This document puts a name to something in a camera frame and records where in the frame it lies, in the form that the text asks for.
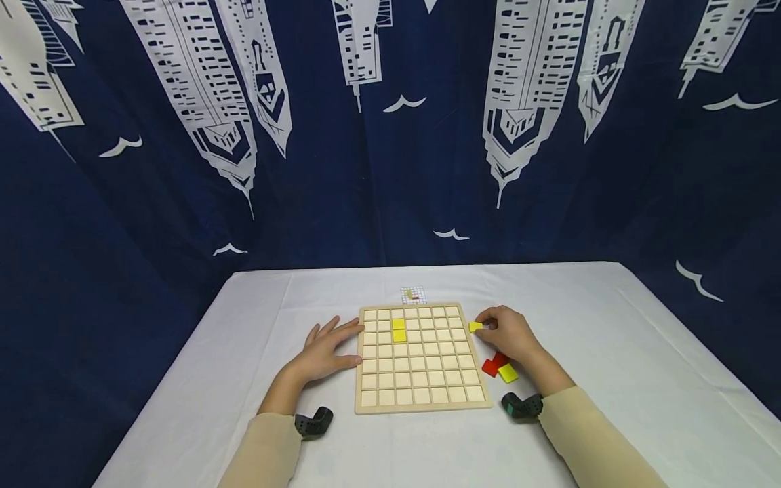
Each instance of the yellow puzzle piece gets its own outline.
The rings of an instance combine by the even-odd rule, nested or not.
[[[518,373],[510,366],[506,364],[499,368],[499,374],[505,383],[510,383],[518,379]]]

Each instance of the red block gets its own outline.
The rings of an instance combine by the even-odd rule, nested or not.
[[[490,359],[486,359],[486,361],[483,363],[483,372],[492,378],[496,378],[496,375],[499,372],[499,367],[496,366],[496,364]]]
[[[507,363],[509,363],[510,362],[510,358],[508,358],[507,356],[505,356],[501,352],[497,351],[497,353],[494,354],[494,359],[492,359],[491,361],[493,361],[494,364],[496,365],[496,368],[499,369],[502,366],[504,366]]]

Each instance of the blue backdrop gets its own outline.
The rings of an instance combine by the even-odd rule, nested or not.
[[[234,271],[607,259],[781,415],[779,0],[0,0],[5,486]]]

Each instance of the white building pattern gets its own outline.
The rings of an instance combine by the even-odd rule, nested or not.
[[[587,7],[587,0],[497,0],[483,118],[497,208],[558,120]]]
[[[251,210],[257,154],[252,122],[209,2],[121,3],[195,147],[244,194]]]
[[[584,143],[608,111],[644,6],[645,0],[596,0],[592,7],[578,75]]]
[[[699,69],[724,73],[751,18],[758,13],[775,12],[781,0],[708,0],[697,34],[683,57],[682,98]]]
[[[285,157],[287,139],[293,130],[290,95],[271,33],[266,0],[221,0],[216,5],[255,115]]]
[[[57,74],[75,65],[33,0],[0,0],[0,84],[39,131],[84,125]]]
[[[383,80],[380,27],[393,26],[391,0],[332,0],[344,82],[361,112],[360,85]]]

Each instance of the white tablecloth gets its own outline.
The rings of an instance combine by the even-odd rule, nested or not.
[[[401,301],[467,316],[507,304],[670,486],[779,486],[781,422],[621,265],[607,262],[240,272],[214,300],[98,488],[214,487],[277,370],[315,322]],[[478,355],[492,354],[475,340]],[[355,352],[356,340],[344,345]],[[536,393],[488,378],[492,400]],[[499,408],[356,415],[355,373],[308,388],[299,412],[334,413],[291,486],[574,486],[536,423]]]

